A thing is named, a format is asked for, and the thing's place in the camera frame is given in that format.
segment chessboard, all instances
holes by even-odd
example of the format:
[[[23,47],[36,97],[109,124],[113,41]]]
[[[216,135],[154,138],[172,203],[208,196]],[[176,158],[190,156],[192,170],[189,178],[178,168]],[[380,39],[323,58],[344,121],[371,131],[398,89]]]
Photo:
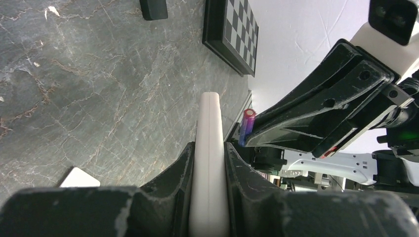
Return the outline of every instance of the chessboard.
[[[203,44],[240,75],[255,74],[258,33],[248,0],[207,0]]]

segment green light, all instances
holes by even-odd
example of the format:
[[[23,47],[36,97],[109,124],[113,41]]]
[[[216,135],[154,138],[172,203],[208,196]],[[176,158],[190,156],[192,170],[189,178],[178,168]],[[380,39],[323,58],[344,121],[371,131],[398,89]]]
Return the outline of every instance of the green light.
[[[413,140],[413,139],[418,139],[419,138],[419,134],[418,133],[413,133],[413,132],[403,132],[400,134],[399,139],[401,140]]]

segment battery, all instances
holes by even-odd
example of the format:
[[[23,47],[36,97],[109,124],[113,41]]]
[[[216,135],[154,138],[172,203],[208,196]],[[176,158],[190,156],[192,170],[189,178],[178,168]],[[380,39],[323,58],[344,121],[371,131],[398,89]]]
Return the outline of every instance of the battery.
[[[256,112],[252,109],[247,109],[243,112],[242,124],[240,125],[240,137],[239,145],[244,147],[246,137],[251,134],[254,125],[254,119],[256,118]]]

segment screw hole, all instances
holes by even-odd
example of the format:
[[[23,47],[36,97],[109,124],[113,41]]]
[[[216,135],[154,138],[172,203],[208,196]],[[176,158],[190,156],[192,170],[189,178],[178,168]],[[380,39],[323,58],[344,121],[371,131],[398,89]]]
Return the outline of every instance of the screw hole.
[[[323,106],[326,108],[333,108],[336,104],[336,101],[334,99],[327,99],[325,102],[323,102]]]
[[[361,80],[368,80],[371,76],[370,71],[363,71],[359,74],[359,79]]]
[[[399,93],[397,93],[397,91],[392,90],[390,91],[390,93],[388,94],[388,96],[390,96],[390,98],[396,98],[399,95]]]

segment black camera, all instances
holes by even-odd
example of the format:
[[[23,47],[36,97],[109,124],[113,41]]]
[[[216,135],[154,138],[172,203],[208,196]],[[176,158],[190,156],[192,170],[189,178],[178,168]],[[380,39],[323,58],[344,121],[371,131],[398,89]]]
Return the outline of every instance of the black camera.
[[[409,0],[371,0],[368,22],[377,31],[406,46],[417,16],[418,6]]]

